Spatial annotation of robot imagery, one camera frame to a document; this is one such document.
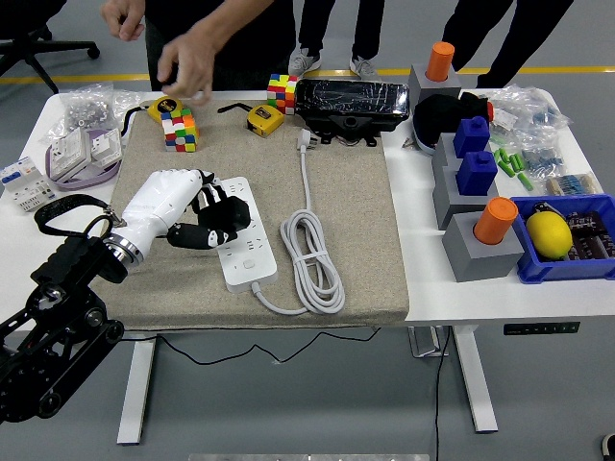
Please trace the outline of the person's left hand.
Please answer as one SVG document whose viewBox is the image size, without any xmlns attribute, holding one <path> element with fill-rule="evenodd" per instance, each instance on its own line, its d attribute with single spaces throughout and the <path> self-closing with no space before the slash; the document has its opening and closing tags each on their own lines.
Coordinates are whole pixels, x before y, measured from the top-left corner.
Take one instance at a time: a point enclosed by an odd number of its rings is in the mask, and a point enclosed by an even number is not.
<svg viewBox="0 0 615 461">
<path fill-rule="evenodd" d="M 212 93 L 214 58 L 214 49 L 192 32 L 173 39 L 162 48 L 158 62 L 161 91 L 204 105 Z"/>
</svg>

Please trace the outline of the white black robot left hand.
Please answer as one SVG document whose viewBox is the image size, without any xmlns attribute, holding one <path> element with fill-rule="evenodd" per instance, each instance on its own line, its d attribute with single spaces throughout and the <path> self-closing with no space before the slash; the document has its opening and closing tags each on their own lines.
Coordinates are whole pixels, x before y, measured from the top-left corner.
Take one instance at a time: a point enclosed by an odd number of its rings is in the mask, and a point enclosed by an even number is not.
<svg viewBox="0 0 615 461">
<path fill-rule="evenodd" d="M 106 243 L 131 266 L 143 261 L 159 237 L 177 248 L 216 248 L 236 239 L 251 216 L 247 203 L 229 196 L 214 174 L 183 169 L 152 173 L 124 209 L 122 222 Z"/>
</svg>

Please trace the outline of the person's right hand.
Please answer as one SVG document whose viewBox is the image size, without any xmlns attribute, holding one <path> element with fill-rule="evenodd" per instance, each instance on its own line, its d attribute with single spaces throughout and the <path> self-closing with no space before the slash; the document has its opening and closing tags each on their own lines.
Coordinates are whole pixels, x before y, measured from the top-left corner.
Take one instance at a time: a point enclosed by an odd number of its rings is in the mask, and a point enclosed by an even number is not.
<svg viewBox="0 0 615 461">
<path fill-rule="evenodd" d="M 112 36 L 123 41 L 137 40 L 144 30 L 144 0 L 109 0 L 100 14 Z"/>
</svg>

